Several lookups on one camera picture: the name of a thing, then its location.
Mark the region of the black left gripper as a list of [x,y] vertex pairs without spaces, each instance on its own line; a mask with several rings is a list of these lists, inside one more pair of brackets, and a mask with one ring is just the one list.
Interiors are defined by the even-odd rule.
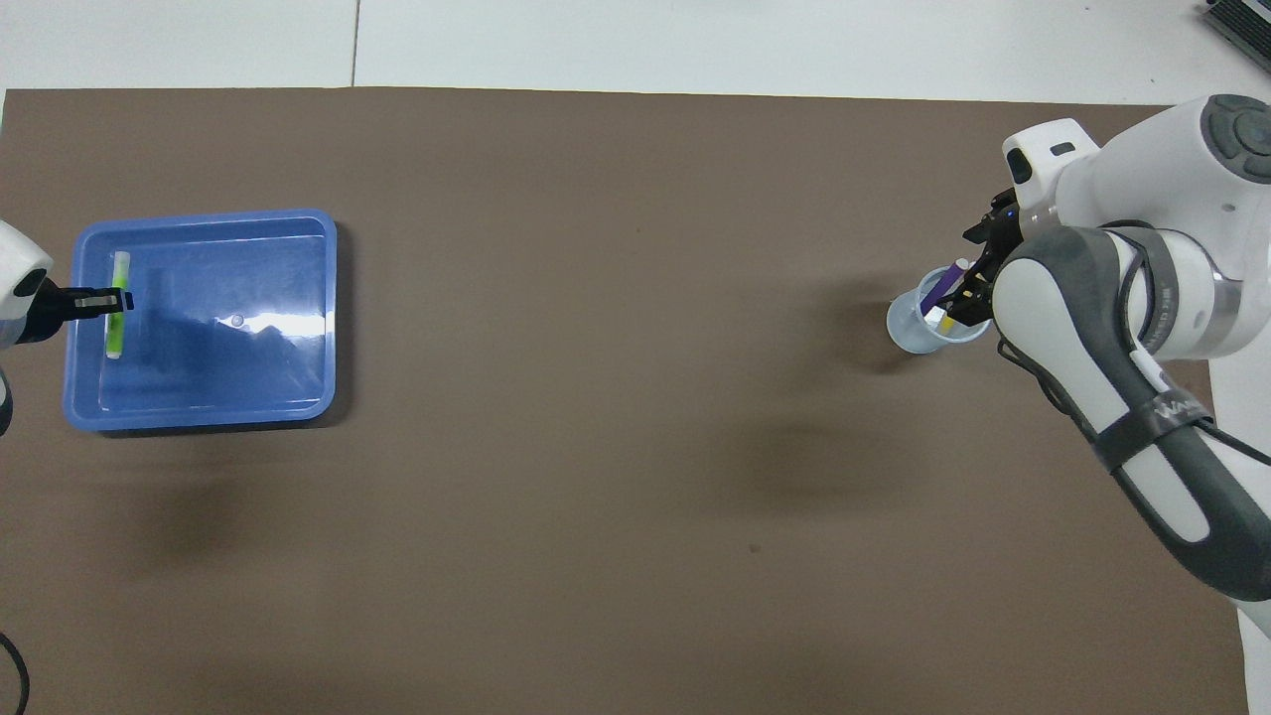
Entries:
[[132,311],[133,297],[123,288],[58,288],[42,282],[25,316],[17,344],[43,343],[75,317],[100,317]]

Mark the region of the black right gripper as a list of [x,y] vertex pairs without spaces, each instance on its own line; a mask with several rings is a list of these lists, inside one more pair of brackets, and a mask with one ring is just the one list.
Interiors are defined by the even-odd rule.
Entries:
[[962,237],[980,246],[981,253],[956,290],[949,291],[952,304],[948,305],[948,317],[960,326],[976,329],[993,317],[991,304],[980,302],[982,295],[996,279],[1009,254],[1023,241],[1016,190],[1007,189],[994,196],[986,213],[967,227]]

